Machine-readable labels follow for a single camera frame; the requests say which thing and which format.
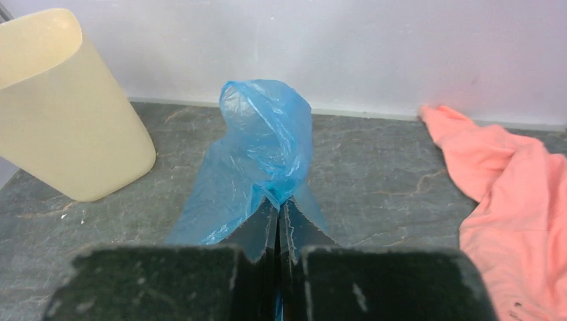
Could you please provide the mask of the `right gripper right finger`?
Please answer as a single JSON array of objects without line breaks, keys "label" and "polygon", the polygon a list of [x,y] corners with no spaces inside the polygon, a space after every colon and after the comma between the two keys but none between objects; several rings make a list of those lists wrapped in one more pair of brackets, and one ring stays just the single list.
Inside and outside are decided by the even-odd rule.
[{"label": "right gripper right finger", "polygon": [[294,281],[301,269],[301,249],[308,245],[323,246],[337,243],[302,212],[294,198],[288,199],[279,212],[279,249],[281,262],[281,319],[292,319]]}]

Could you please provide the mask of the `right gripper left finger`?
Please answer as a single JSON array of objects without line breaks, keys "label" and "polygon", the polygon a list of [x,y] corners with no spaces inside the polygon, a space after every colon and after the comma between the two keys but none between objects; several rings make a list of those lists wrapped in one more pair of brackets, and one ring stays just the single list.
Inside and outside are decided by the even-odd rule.
[{"label": "right gripper left finger", "polygon": [[237,250],[229,285],[230,320],[275,318],[277,219],[277,209],[263,199],[256,211],[221,241]]}]

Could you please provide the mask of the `blue plastic trash bag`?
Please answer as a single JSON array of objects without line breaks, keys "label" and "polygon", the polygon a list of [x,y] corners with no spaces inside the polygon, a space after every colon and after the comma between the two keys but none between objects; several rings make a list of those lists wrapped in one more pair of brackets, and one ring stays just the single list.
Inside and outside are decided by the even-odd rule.
[{"label": "blue plastic trash bag", "polygon": [[308,184],[314,155],[312,109],[278,80],[227,82],[219,97],[225,135],[205,152],[192,192],[166,237],[171,245],[211,245],[269,201],[294,199],[320,229],[326,222]]}]

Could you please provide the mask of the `beige trash bin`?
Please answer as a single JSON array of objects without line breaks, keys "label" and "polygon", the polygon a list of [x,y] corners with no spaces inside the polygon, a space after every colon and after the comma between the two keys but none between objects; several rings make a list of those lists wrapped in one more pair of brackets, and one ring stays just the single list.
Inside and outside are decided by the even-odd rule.
[{"label": "beige trash bin", "polygon": [[67,9],[1,24],[1,156],[76,201],[155,164],[146,127]]}]

